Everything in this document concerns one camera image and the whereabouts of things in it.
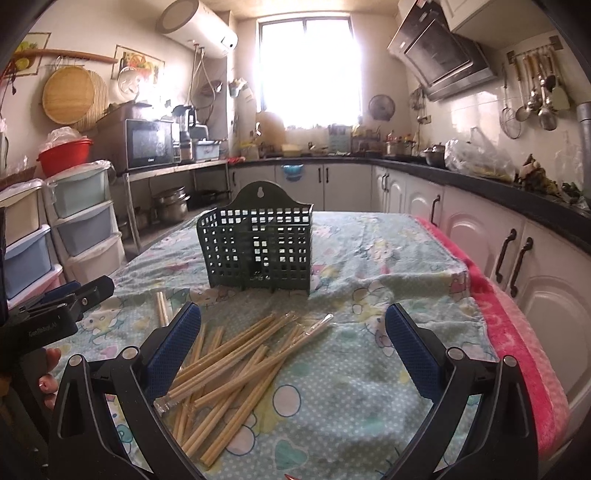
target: hanging picture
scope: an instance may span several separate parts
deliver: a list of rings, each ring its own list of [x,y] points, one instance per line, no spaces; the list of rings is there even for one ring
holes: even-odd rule
[[[17,47],[15,53],[23,50],[39,50],[47,48],[49,41],[48,32],[29,32],[24,40]],[[17,77],[24,77],[27,75],[37,75],[39,73],[39,65],[41,64],[41,57],[23,57],[14,62],[17,69]]]
[[[131,48],[117,45],[115,49],[115,58],[119,61],[113,65],[111,79],[115,80],[119,72],[127,67],[137,69],[144,77],[147,83],[156,85],[162,70],[164,69],[164,61],[141,53]]]

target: pink towel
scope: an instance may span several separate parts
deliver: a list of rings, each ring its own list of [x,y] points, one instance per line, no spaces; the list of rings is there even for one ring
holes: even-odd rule
[[[496,354],[519,361],[534,411],[540,459],[560,446],[569,423],[569,404],[548,357],[532,327],[509,296],[486,278],[475,263],[444,233],[426,220],[416,218],[454,257],[466,264],[470,294],[479,306]]]

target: screw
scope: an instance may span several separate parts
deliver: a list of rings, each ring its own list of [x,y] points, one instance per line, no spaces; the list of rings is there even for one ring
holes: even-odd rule
[[[505,362],[505,365],[508,367],[516,367],[517,366],[517,360],[515,359],[514,356],[511,355],[507,355],[503,361]]]
[[[68,363],[73,367],[80,365],[81,362],[82,357],[80,355],[74,355],[73,357],[70,357],[70,360],[68,360]]]
[[[137,354],[138,354],[138,349],[134,346],[129,346],[125,350],[123,350],[123,353],[121,353],[121,356],[123,358],[125,358],[126,360],[131,360],[132,358],[135,358],[135,356]]]
[[[449,356],[449,358],[452,358],[454,360],[461,360],[465,357],[464,352],[459,348],[450,348],[447,351],[447,355]]]

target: ceiling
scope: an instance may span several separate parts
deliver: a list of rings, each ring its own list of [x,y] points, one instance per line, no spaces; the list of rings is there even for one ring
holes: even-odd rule
[[[292,12],[365,12],[396,15],[398,0],[205,0],[216,12],[231,10],[237,20]]]

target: window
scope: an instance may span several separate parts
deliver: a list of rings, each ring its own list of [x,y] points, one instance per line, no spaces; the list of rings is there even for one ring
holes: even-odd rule
[[[349,18],[261,24],[262,108],[286,127],[353,125],[360,114],[360,55]]]

